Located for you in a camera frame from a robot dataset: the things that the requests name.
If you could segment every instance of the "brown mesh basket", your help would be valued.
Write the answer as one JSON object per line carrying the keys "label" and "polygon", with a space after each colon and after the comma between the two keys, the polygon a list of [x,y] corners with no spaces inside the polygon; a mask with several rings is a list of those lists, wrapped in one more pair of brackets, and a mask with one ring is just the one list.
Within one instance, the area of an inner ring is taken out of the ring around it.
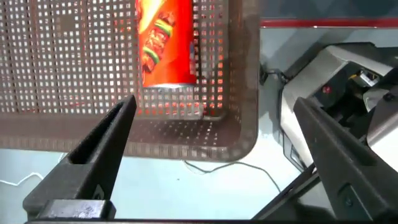
{"label": "brown mesh basket", "polygon": [[0,147],[68,152],[126,95],[127,156],[233,161],[257,137],[257,0],[193,0],[197,85],[145,89],[134,0],[3,0]]}

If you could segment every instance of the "red chip can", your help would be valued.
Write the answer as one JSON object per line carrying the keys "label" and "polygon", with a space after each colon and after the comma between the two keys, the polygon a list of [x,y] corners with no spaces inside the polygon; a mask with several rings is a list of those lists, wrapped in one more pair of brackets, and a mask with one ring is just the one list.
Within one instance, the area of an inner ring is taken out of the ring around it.
{"label": "red chip can", "polygon": [[191,0],[136,0],[143,86],[196,84]]}

